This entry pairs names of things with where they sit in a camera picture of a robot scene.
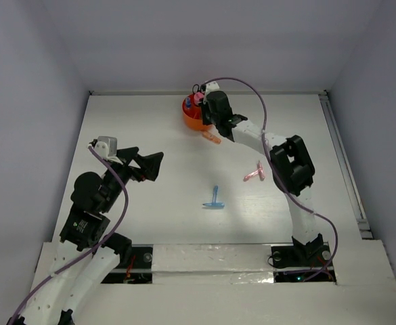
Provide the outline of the orange round organizer container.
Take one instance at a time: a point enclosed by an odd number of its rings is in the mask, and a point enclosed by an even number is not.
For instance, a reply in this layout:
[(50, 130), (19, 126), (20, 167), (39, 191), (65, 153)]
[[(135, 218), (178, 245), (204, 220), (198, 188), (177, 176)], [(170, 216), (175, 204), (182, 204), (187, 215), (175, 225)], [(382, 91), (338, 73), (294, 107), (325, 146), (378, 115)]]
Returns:
[(199, 106), (194, 104), (194, 96), (188, 95), (192, 101), (192, 108), (190, 110), (185, 109), (185, 99), (182, 103), (182, 114), (183, 121), (187, 127), (194, 131), (209, 131), (212, 126), (205, 125), (202, 121), (201, 109)]

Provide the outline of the black scissors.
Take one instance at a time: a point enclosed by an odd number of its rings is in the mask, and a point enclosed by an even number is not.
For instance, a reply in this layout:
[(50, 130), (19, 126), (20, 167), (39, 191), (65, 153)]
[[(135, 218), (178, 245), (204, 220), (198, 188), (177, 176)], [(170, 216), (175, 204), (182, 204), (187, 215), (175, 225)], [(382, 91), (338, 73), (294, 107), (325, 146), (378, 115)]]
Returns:
[(192, 86), (192, 93), (196, 94), (196, 93), (201, 93), (202, 92), (202, 85), (201, 84), (194, 84)]

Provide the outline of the pink pen upper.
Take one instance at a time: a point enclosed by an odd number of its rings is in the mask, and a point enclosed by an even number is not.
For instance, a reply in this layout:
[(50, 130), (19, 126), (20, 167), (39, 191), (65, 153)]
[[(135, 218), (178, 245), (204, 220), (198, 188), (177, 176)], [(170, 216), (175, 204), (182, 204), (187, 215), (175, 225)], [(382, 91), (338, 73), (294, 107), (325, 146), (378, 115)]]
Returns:
[(264, 173), (264, 170), (263, 170), (263, 165), (261, 164), (260, 161), (257, 163), (257, 172), (258, 172), (258, 175), (259, 175), (259, 179), (261, 181), (264, 181), (265, 180), (265, 173)]

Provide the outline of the pink pen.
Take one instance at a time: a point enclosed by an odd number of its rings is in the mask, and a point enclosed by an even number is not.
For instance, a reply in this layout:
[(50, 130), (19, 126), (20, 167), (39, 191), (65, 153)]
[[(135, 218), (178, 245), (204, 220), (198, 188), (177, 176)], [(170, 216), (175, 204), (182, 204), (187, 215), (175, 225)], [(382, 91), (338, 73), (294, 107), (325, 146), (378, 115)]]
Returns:
[(252, 173), (249, 173), (248, 175), (245, 175), (243, 178), (243, 181), (248, 181), (249, 179), (251, 179), (255, 176), (260, 176), (260, 172), (258, 170), (253, 171)]
[(263, 170), (263, 165), (261, 164), (260, 161), (257, 163), (257, 172), (258, 172), (258, 175), (259, 175), (259, 179), (261, 181), (264, 181), (265, 180), (265, 173), (264, 173), (264, 170)]

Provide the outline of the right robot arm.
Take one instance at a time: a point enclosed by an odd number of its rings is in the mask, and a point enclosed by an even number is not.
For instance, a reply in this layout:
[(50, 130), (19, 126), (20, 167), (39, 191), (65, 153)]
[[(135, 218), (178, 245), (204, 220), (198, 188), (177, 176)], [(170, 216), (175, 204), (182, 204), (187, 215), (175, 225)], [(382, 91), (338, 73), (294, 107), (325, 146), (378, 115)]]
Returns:
[(241, 114), (234, 114), (226, 93), (208, 91), (200, 102), (203, 123), (214, 125), (219, 135), (261, 153), (267, 159), (273, 182), (284, 193), (292, 221), (292, 245), (272, 252), (278, 263), (309, 265), (317, 258), (324, 241), (317, 229), (314, 211), (307, 204), (315, 167), (303, 139), (297, 135), (282, 137), (266, 134)]

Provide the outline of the orange highlighter pen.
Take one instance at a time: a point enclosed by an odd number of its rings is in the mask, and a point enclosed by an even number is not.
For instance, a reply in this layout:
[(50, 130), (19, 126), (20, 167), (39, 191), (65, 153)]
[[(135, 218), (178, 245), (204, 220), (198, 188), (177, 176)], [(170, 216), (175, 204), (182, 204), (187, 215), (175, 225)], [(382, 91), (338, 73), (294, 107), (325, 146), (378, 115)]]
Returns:
[(221, 143), (221, 139), (218, 138), (216, 135), (213, 135), (211, 132), (208, 131), (202, 131), (201, 132), (202, 136), (207, 139), (210, 142), (213, 142), (214, 144), (219, 145)]

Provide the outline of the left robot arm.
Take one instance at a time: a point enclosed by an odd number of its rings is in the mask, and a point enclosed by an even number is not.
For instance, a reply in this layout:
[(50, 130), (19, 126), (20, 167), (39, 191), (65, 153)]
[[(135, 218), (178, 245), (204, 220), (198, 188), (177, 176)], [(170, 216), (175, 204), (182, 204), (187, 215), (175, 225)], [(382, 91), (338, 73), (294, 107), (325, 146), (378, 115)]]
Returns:
[(99, 137), (87, 147), (106, 172), (77, 177), (48, 276), (24, 298), (9, 324), (74, 324), (104, 278), (132, 258), (131, 239), (117, 233), (117, 225), (108, 227), (106, 213), (119, 195), (128, 194), (128, 181), (156, 180), (164, 154), (118, 149), (113, 137)]

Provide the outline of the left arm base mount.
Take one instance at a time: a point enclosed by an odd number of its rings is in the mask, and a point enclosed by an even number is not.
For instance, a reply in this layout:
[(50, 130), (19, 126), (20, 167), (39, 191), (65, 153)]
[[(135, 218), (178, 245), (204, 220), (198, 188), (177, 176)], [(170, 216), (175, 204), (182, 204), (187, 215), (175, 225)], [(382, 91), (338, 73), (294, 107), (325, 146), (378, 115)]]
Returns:
[(133, 246), (127, 261), (121, 261), (102, 281), (102, 284), (151, 284), (152, 245)]

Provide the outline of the blue pen flat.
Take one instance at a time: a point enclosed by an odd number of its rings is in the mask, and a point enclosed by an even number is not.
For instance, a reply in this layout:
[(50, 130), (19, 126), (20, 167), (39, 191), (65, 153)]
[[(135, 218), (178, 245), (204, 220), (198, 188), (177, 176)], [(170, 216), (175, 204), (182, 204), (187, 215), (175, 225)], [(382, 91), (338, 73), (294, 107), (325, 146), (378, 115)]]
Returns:
[(223, 209), (225, 204), (222, 202), (208, 202), (204, 203), (203, 207), (206, 209)]

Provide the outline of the clear blue capped glue bottle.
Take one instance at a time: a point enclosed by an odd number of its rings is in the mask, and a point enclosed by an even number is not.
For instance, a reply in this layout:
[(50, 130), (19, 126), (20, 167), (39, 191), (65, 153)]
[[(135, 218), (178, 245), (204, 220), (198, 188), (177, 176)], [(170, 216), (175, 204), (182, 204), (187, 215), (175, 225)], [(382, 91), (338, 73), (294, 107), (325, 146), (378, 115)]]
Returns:
[(190, 110), (192, 108), (192, 101), (190, 97), (185, 98), (185, 109)]

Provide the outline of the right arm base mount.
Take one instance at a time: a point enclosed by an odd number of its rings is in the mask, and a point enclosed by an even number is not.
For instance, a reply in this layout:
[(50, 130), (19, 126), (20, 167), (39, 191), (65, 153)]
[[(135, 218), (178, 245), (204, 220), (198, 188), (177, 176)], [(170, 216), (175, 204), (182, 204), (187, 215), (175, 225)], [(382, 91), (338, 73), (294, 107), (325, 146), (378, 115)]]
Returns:
[(293, 245), (279, 245), (271, 248), (267, 263), (273, 268), (276, 283), (301, 283), (325, 266), (330, 257), (327, 244), (310, 257)]

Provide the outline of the pink pen lower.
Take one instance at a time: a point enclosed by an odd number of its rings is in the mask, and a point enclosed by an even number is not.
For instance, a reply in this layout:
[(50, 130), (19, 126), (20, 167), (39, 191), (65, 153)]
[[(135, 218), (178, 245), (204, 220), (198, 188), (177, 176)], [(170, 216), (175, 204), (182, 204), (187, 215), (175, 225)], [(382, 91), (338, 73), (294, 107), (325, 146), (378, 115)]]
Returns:
[(243, 178), (243, 181), (248, 181), (249, 179), (251, 179), (255, 176), (260, 176), (260, 172), (258, 170), (253, 171), (252, 173), (249, 173), (248, 175), (245, 175)]

